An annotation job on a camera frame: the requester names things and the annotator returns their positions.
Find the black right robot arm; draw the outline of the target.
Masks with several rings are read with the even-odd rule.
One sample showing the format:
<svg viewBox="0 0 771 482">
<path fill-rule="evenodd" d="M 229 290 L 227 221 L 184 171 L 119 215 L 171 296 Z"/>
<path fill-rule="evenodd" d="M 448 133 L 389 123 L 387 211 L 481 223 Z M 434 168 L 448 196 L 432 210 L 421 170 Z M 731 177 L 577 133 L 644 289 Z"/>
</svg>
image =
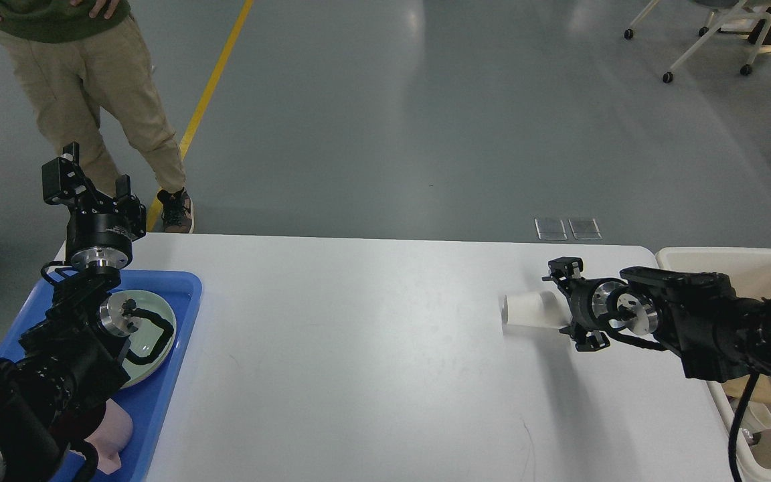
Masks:
<svg viewBox="0 0 771 482">
<path fill-rule="evenodd" d="M 547 267 L 545 279 L 570 310 L 560 332 L 580 353 L 618 341 L 674 353 L 686 378 L 726 382 L 747 375 L 740 408 L 760 376 L 771 378 L 771 298 L 741 298 L 724 272 L 628 266 L 619 278 L 586 278 L 582 259 L 568 256 Z"/>
</svg>

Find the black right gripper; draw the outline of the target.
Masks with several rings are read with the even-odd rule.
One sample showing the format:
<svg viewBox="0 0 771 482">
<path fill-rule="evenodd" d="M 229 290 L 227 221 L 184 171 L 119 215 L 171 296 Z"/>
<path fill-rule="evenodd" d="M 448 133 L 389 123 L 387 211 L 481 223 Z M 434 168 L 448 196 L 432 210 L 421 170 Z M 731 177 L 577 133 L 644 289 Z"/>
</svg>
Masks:
<svg viewBox="0 0 771 482">
<path fill-rule="evenodd" d="M 606 333 L 612 330 L 609 320 L 600 318 L 615 311 L 609 308 L 612 294 L 624 289 L 625 283 L 619 278 L 584 278 L 584 259 L 563 256 L 549 260 L 548 273 L 541 279 L 551 282 L 557 290 L 567 295 L 570 308 L 570 323 L 560 327 L 559 333 L 569 337 L 578 353 L 596 353 L 610 347 Z"/>
</svg>

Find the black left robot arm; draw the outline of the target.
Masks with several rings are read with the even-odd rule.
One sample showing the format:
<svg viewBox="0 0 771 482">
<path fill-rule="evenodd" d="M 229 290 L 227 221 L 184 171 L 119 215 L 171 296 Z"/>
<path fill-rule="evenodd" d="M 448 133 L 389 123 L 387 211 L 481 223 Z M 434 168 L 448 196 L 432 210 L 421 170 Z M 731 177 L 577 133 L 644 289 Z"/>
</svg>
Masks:
<svg viewBox="0 0 771 482">
<path fill-rule="evenodd" d="M 0 481 L 48 481 L 71 451 L 84 457 L 74 480 L 94 478 L 98 449 L 74 424 L 92 418 L 129 381 L 124 361 L 158 359 L 160 348 L 147 355 L 131 350 L 129 338 L 142 320 L 161 327 L 160 341 L 172 336 L 168 320 L 115 293 L 134 241 L 146 235 L 145 206 L 128 176 L 117 178 L 115 195 L 106 195 L 79 159 L 73 141 L 41 169 L 45 202 L 70 212 L 66 256 L 41 268 L 52 304 L 19 336 L 23 359 L 0 357 Z"/>
</svg>

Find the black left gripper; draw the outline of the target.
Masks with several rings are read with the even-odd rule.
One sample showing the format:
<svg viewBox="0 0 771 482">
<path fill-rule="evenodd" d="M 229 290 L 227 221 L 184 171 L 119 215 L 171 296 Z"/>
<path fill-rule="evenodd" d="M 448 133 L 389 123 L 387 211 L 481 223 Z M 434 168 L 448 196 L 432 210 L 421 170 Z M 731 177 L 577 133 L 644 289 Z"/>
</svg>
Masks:
<svg viewBox="0 0 771 482">
<path fill-rule="evenodd" d="M 41 167 L 45 204 L 70 210 L 65 259 L 74 268 L 125 268 L 133 242 L 147 234 L 147 208 L 132 192 L 131 177 L 116 178 L 113 199 L 97 189 L 80 164 L 80 144 L 62 149 Z"/>
</svg>

